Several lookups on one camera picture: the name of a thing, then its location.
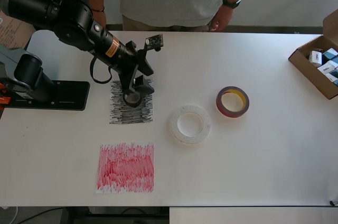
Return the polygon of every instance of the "hand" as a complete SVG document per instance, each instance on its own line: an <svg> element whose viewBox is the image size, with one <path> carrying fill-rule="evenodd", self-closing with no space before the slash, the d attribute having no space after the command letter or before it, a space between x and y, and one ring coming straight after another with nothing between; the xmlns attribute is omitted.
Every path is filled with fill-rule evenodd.
<svg viewBox="0 0 338 224"><path fill-rule="evenodd" d="M233 14L233 9L221 5L220 8L218 9L216 15L213 17L211 21L211 32L222 32L226 26L228 26L231 17Z"/></svg>
<svg viewBox="0 0 338 224"><path fill-rule="evenodd" d="M104 29L106 28L106 14L104 12L93 11L93 17Z"/></svg>

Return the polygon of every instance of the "watch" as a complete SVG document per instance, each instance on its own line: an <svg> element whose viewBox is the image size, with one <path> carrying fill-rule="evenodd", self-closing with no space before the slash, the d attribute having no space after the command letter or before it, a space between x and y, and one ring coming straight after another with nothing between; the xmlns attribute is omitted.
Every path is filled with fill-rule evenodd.
<svg viewBox="0 0 338 224"><path fill-rule="evenodd" d="M237 0L234 3L230 3L227 0L223 0L223 5L224 6L228 6L228 7L232 8L232 9L235 9L236 7L238 7L240 3L241 3L241 0Z"/></svg>

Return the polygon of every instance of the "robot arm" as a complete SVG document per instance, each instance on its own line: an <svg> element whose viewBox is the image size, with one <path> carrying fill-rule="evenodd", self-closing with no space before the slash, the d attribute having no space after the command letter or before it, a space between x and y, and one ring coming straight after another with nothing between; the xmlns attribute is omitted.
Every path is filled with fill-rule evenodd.
<svg viewBox="0 0 338 224"><path fill-rule="evenodd" d="M146 76L154 73L146 60L146 53L163 46L162 35L147 38L143 49L136 51L130 41L123 45L116 37L103 29L93 19L91 8L80 0L1 0L0 9L8 16L30 23L42 29L53 31L61 42L88 51L114 69L122 85L124 101L137 107L142 99L154 92L143 76L135 79L136 71Z"/></svg>

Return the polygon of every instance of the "black mounting plate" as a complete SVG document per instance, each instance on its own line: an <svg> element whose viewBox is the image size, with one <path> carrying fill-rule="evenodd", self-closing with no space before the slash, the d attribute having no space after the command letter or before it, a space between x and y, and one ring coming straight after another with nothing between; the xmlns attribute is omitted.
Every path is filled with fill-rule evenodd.
<svg viewBox="0 0 338 224"><path fill-rule="evenodd" d="M4 108L17 109L56 109L78 110L86 107L90 84L87 81L53 80L58 91L56 97L48 103L27 100L14 92L8 91L6 96L12 98L11 103L2 105Z"/></svg>

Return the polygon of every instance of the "paper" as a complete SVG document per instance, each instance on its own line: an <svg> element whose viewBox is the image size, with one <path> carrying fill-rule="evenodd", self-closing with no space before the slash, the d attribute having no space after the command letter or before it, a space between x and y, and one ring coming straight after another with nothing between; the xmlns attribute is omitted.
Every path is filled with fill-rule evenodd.
<svg viewBox="0 0 338 224"><path fill-rule="evenodd" d="M120 81L114 80L110 88L110 101L110 124L136 124L153 121L153 95L146 96L138 107L129 107L123 101Z"/></svg>
<svg viewBox="0 0 338 224"><path fill-rule="evenodd" d="M96 193L153 190L154 144L101 145Z"/></svg>

